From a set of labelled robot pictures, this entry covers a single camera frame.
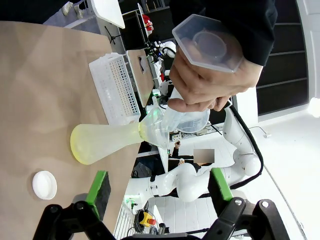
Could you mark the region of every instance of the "screw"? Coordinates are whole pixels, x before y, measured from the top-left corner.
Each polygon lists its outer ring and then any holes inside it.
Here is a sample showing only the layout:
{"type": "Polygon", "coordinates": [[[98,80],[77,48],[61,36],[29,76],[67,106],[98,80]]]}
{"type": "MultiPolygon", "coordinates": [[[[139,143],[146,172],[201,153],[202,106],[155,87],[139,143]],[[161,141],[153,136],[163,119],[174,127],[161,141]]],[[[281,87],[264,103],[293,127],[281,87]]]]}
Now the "screw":
{"type": "Polygon", "coordinates": [[[269,203],[266,201],[263,201],[261,205],[264,206],[265,208],[269,207],[269,203]]]}
{"type": "Polygon", "coordinates": [[[76,204],[76,208],[79,209],[79,210],[84,209],[84,207],[85,207],[85,206],[84,206],[82,203],[77,203],[77,204],[76,204]]]}
{"type": "Polygon", "coordinates": [[[56,206],[52,206],[52,207],[50,207],[50,212],[51,213],[56,213],[58,211],[58,208],[56,207],[56,206]]]}
{"type": "Polygon", "coordinates": [[[238,206],[240,206],[242,204],[242,201],[240,199],[236,199],[234,201],[235,204],[237,204],[238,206]]]}

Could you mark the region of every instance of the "tabletop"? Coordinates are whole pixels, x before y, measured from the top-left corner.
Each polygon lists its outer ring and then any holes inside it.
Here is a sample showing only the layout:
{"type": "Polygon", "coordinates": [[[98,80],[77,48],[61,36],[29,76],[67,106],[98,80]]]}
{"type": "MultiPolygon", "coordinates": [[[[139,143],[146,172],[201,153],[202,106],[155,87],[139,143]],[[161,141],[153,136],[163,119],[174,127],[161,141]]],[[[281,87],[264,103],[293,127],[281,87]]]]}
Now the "tabletop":
{"type": "Polygon", "coordinates": [[[119,28],[125,28],[118,0],[90,0],[94,14],[119,28]]]}
{"type": "Polygon", "coordinates": [[[111,52],[108,38],[0,21],[0,45],[0,239],[32,239],[45,207],[69,206],[89,191],[98,170],[109,173],[103,222],[113,232],[140,144],[92,165],[77,162],[70,150],[76,125],[108,124],[88,66],[111,52]],[[33,192],[33,176],[41,170],[56,178],[52,200],[33,192]]]}
{"type": "Polygon", "coordinates": [[[154,87],[147,56],[144,49],[126,51],[142,107],[146,107],[154,87]]]}

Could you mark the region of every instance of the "black tripod stand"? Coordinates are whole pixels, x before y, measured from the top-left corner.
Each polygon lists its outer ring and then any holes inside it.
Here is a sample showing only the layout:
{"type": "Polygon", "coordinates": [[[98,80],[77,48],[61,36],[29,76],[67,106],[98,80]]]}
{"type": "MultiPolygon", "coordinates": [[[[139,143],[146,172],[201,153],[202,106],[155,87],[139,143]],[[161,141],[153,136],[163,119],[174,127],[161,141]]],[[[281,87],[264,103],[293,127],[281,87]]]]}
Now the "black tripod stand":
{"type": "Polygon", "coordinates": [[[107,28],[106,26],[104,26],[104,28],[105,28],[105,30],[107,31],[107,33],[109,34],[109,36],[110,36],[110,43],[113,42],[113,44],[116,45],[115,39],[116,39],[117,37],[120,37],[121,34],[119,34],[119,35],[117,35],[117,36],[112,36],[111,33],[109,32],[108,28],[107,28]]]}

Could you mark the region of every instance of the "human hand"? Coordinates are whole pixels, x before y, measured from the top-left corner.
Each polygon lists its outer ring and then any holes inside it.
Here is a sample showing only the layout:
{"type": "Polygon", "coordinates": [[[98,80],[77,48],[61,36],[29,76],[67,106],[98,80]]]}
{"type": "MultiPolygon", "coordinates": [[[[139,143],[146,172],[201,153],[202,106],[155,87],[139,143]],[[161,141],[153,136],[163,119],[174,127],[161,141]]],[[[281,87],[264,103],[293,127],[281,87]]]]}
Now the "human hand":
{"type": "Polygon", "coordinates": [[[174,148],[175,148],[175,149],[178,149],[180,146],[181,146],[180,141],[177,141],[177,142],[174,144],[174,148]]]}
{"type": "MultiPolygon", "coordinates": [[[[193,58],[203,58],[191,40],[185,39],[183,45],[193,58]]],[[[183,99],[170,99],[168,106],[178,112],[202,112],[206,108],[220,111],[230,96],[256,86],[262,68],[244,58],[234,73],[212,70],[192,65],[178,47],[169,77],[183,99]]]]}

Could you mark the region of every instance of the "gray floor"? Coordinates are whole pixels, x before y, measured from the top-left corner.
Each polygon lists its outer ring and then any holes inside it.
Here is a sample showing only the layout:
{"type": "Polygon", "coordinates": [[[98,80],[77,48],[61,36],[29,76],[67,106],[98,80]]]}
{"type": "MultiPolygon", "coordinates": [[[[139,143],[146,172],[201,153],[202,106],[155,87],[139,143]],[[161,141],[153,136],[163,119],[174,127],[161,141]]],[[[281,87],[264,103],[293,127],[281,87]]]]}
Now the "gray floor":
{"type": "MultiPolygon", "coordinates": [[[[67,16],[64,16],[62,13],[62,10],[60,9],[58,12],[56,12],[54,15],[52,15],[43,24],[50,25],[50,26],[56,26],[56,27],[64,27],[70,23],[73,23],[77,19],[78,19],[77,14],[76,14],[74,8],[72,7],[67,16]]],[[[120,34],[117,26],[115,26],[109,22],[106,22],[102,19],[97,19],[97,18],[90,19],[90,20],[88,20],[78,26],[75,26],[73,29],[85,31],[85,32],[90,32],[90,33],[94,33],[94,34],[105,35],[108,37],[108,39],[110,39],[109,34],[107,33],[107,31],[105,29],[105,26],[108,28],[108,30],[112,36],[117,36],[120,34]]],[[[121,38],[117,37],[114,40],[114,42],[115,42],[115,44],[113,42],[111,43],[112,51],[115,53],[124,54],[125,49],[124,49],[121,38]]]]}

